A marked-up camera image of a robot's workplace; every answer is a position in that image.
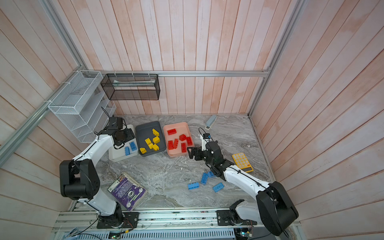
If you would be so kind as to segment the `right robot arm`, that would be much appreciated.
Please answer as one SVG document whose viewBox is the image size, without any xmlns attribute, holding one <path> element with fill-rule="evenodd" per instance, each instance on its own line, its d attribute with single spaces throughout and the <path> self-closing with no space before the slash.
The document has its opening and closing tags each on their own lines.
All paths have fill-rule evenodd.
<svg viewBox="0 0 384 240">
<path fill-rule="evenodd" d="M 299 217 L 282 184 L 262 181 L 241 170 L 224 158 L 218 142 L 209 134 L 201 135 L 201 140 L 200 148 L 186 148 L 189 158 L 204 161 L 216 177 L 239 187 L 255 200 L 253 203 L 244 199 L 236 201 L 225 214 L 219 214 L 220 224 L 262 223 L 271 234 L 279 236 Z"/>
</svg>

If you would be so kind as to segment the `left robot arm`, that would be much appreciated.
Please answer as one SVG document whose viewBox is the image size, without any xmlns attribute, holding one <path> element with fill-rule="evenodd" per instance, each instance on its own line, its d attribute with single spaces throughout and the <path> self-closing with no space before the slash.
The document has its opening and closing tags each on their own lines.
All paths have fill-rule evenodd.
<svg viewBox="0 0 384 240">
<path fill-rule="evenodd" d="M 84 151 L 72 160 L 61 162 L 61 195 L 91 206 L 103 218 L 122 218 L 120 205 L 101 190 L 96 165 L 110 148 L 122 149 L 134 138 L 133 130 L 123 118 L 110 117 L 106 127 L 96 133 L 95 140 Z"/>
</svg>

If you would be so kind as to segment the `yellow long lego brick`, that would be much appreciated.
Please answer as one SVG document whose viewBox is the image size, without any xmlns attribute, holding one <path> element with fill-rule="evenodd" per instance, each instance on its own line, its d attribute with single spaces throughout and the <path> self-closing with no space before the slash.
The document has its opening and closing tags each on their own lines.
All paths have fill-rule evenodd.
<svg viewBox="0 0 384 240">
<path fill-rule="evenodd" d="M 157 130 L 155 130 L 155 129 L 153 129 L 153 134 L 154 134 L 155 136 L 157 136 L 157 137 L 160 136 L 160 133 L 159 133 Z"/>
</svg>

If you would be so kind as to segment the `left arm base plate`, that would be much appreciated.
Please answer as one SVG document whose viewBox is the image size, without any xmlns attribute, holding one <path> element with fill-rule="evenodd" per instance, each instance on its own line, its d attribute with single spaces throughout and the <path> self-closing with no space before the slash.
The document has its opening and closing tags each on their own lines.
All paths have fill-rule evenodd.
<svg viewBox="0 0 384 240">
<path fill-rule="evenodd" d="M 97 229 L 134 229 L 138 225 L 139 212 L 117 213 L 111 216 L 99 217 Z"/>
</svg>

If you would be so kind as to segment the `red square lego brick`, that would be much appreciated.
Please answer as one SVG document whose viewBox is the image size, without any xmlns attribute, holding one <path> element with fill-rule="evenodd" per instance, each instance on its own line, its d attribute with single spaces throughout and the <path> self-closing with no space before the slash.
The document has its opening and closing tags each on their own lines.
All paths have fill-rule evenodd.
<svg viewBox="0 0 384 240">
<path fill-rule="evenodd" d="M 187 138 L 187 137 L 186 137 L 186 135 L 184 135 L 184 134 L 180 135 L 180 137 L 179 137 L 180 141 L 185 141 L 186 138 Z"/>
</svg>

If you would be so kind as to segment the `red lego brick front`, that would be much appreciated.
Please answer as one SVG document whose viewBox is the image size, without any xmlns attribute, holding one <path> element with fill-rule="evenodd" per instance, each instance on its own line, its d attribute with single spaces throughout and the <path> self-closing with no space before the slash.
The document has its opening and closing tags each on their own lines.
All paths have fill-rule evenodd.
<svg viewBox="0 0 384 240">
<path fill-rule="evenodd" d="M 181 143 L 181 150 L 182 150 L 182 153 L 187 152 L 187 144 L 186 143 Z"/>
</svg>

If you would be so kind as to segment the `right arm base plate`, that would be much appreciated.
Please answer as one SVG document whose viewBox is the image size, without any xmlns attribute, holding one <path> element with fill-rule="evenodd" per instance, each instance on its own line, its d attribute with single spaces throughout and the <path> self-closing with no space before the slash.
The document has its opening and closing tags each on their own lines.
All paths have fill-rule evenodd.
<svg viewBox="0 0 384 240">
<path fill-rule="evenodd" d="M 234 210 L 218 210 L 216 211 L 216 214 L 219 226 L 235 226 L 242 224 L 242 221 Z"/>
</svg>

